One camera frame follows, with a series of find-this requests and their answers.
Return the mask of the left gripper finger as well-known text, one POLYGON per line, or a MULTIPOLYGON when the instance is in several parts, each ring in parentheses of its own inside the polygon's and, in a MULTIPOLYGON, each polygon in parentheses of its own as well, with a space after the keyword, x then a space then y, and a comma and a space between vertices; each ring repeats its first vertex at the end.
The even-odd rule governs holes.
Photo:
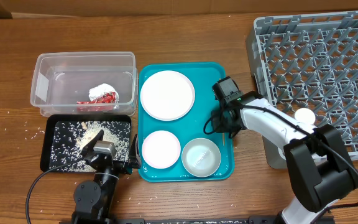
POLYGON ((140 158, 140 152, 139 152, 139 138, 138 135, 135 134, 133 142, 131 144, 131 148, 129 149, 129 164, 133 169, 140 169, 142 162, 140 158))
POLYGON ((94 147, 98 141, 102 141, 104 136, 104 131, 100 130, 99 133, 88 143, 86 144, 81 151, 81 155, 84 159, 89 159, 95 155, 94 147))

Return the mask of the small white plate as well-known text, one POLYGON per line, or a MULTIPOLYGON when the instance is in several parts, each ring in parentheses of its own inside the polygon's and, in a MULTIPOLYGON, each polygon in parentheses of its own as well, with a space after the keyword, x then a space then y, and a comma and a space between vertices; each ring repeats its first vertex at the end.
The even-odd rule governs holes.
POLYGON ((146 164, 155 169, 166 169, 178 160, 181 145, 178 138, 169 131, 154 131, 142 144, 142 157, 146 164))

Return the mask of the grey bowl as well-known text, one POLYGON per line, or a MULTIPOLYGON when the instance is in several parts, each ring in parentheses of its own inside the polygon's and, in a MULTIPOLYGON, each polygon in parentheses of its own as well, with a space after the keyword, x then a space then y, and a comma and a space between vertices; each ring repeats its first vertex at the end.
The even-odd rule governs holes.
POLYGON ((209 177, 221 164, 221 152, 211 140, 196 138, 183 148, 181 161, 185 170, 191 175, 200 178, 209 177))

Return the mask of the red snack wrapper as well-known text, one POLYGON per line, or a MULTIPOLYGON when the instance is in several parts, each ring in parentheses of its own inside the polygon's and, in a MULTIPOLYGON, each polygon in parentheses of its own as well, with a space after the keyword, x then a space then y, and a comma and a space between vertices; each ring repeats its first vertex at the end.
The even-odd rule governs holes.
POLYGON ((78 101, 78 111, 109 111, 117 108, 115 103, 119 100, 119 96, 116 92, 112 91, 105 93, 103 96, 99 96, 91 101, 78 101))

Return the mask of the white napkin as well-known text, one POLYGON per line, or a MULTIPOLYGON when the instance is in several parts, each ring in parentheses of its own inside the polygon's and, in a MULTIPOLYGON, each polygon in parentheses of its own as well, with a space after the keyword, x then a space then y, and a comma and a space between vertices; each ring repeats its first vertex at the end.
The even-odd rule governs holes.
POLYGON ((100 84, 94 88, 91 88, 89 90, 88 96, 89 96, 89 99, 91 101, 93 101, 97 98, 104 96, 107 93, 115 93, 116 96, 119 96, 118 92, 115 90, 115 88, 107 83, 103 83, 103 84, 100 84))

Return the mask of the large white plate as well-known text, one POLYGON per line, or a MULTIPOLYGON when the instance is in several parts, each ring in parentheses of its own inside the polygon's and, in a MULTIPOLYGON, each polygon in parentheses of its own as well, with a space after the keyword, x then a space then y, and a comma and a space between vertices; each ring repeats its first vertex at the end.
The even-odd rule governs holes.
POLYGON ((140 102, 145 112, 161 121, 182 118, 195 102, 195 88, 189 78, 180 72, 163 70, 143 83, 140 102))

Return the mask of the white paper cup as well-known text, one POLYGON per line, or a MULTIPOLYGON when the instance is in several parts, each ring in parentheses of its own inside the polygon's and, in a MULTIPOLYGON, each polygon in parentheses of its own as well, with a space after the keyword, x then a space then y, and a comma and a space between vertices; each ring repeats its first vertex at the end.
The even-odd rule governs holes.
POLYGON ((314 125, 314 122, 316 121, 315 114, 313 113, 313 111, 311 111, 308 108, 300 108, 296 110, 294 114, 294 118, 297 121, 310 125, 314 125))

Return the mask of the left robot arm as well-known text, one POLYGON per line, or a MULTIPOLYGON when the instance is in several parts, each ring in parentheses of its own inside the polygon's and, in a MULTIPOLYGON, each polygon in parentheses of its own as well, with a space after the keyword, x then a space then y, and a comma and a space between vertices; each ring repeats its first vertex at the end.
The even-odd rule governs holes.
POLYGON ((93 180, 80 183, 73 194, 75 211, 72 223, 121 223, 110 214, 114 191, 121 174, 132 174, 140 169, 138 137, 129 149, 129 160, 115 160, 116 148, 112 142, 103 141, 104 131, 100 131, 81 152, 86 164, 96 170, 93 180))

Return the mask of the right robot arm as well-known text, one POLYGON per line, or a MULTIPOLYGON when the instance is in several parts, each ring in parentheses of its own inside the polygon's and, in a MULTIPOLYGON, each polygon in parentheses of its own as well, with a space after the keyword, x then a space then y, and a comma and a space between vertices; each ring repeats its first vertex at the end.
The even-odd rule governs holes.
POLYGON ((358 170, 341 133, 330 124, 302 123, 272 106, 256 91, 246 94, 230 77, 212 87, 219 109, 207 123, 213 133, 258 132, 284 151, 295 198, 276 217, 249 217, 249 223, 334 223, 326 212, 343 208, 337 201, 358 188, 358 170))

